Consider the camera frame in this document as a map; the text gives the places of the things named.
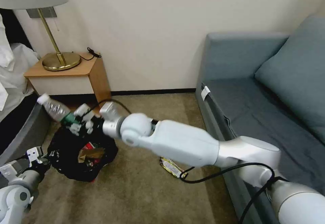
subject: sofa armrest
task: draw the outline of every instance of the sofa armrest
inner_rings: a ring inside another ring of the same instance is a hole
[[[276,32],[208,34],[198,85],[203,80],[253,76],[288,37],[288,34]]]

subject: bottle cap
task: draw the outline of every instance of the bottle cap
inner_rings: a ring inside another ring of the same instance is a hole
[[[40,97],[38,97],[37,103],[39,103],[40,105],[43,105],[48,99],[50,99],[49,95],[43,94]]]

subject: power cord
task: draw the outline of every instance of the power cord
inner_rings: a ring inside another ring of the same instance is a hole
[[[185,183],[190,183],[190,184],[194,184],[194,183],[201,183],[201,182],[204,182],[206,180],[209,180],[211,178],[214,178],[214,177],[218,177],[218,176],[221,176],[229,171],[232,171],[232,170],[235,170],[235,169],[238,169],[238,168],[242,168],[244,166],[250,166],[250,165],[258,165],[258,166],[263,166],[263,167],[266,167],[267,169],[269,169],[271,171],[271,177],[270,179],[253,195],[253,197],[251,198],[251,200],[248,202],[248,204],[246,205],[246,207],[244,208],[244,211],[239,219],[239,222],[238,224],[242,224],[243,221],[244,221],[244,218],[249,210],[249,208],[252,206],[252,204],[255,202],[255,200],[260,196],[261,193],[263,193],[267,188],[271,187],[271,185],[273,183],[275,183],[276,181],[278,180],[283,180],[283,181],[286,181],[288,182],[288,180],[282,178],[282,177],[276,177],[275,176],[275,172],[274,170],[269,167],[268,165],[265,165],[263,163],[257,163],[257,162],[254,162],[254,163],[244,163],[244,164],[240,164],[240,165],[236,165],[236,166],[233,166],[233,167],[230,167],[230,168],[227,168],[225,170],[222,170],[220,172],[217,172],[217,173],[214,173],[214,174],[211,174],[205,178],[202,178],[202,179],[199,179],[199,180],[186,180],[184,178],[182,178],[182,175],[185,174],[186,172],[189,172],[191,170],[194,169],[194,167],[191,167],[185,171],[183,171],[180,176],[179,176],[179,179]]]
[[[96,105],[94,105],[93,107],[91,107],[85,114],[83,114],[82,117],[84,117],[85,115],[87,115],[88,113],[90,113],[92,110],[94,110],[97,106],[99,106],[101,103],[104,102],[115,102],[117,104],[119,104],[120,106],[122,106],[129,114],[132,114],[132,112],[120,101],[116,100],[116,99],[104,99],[100,102],[98,102]]]
[[[86,59],[86,58],[84,58],[84,57],[80,56],[81,58],[83,58],[83,59],[84,59],[84,60],[86,60],[86,61],[92,60],[94,57],[97,57],[97,58],[101,58],[101,57],[102,57],[101,55],[99,55],[99,54],[95,53],[95,51],[94,51],[94,50],[92,50],[92,49],[91,49],[91,48],[89,48],[89,47],[87,47],[87,50],[88,50],[88,52],[89,52],[89,53],[91,53],[91,54],[92,54],[92,57],[91,57],[90,59]]]

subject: plastic bottle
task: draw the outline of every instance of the plastic bottle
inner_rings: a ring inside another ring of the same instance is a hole
[[[44,106],[47,113],[57,122],[61,123],[75,123],[75,116],[70,109],[54,99],[51,99],[48,94],[43,94],[37,99],[37,103]]]

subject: carpet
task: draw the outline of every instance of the carpet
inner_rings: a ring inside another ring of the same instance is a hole
[[[132,112],[204,128],[194,94],[114,98]],[[55,123],[51,125],[44,148],[58,127]],[[159,165],[159,157],[150,151],[128,147],[121,141],[116,144],[119,148],[116,159],[92,183],[67,179],[51,168],[23,224],[237,223],[222,177],[186,184],[165,171]],[[188,179],[199,179],[218,170],[212,166],[194,169]]]

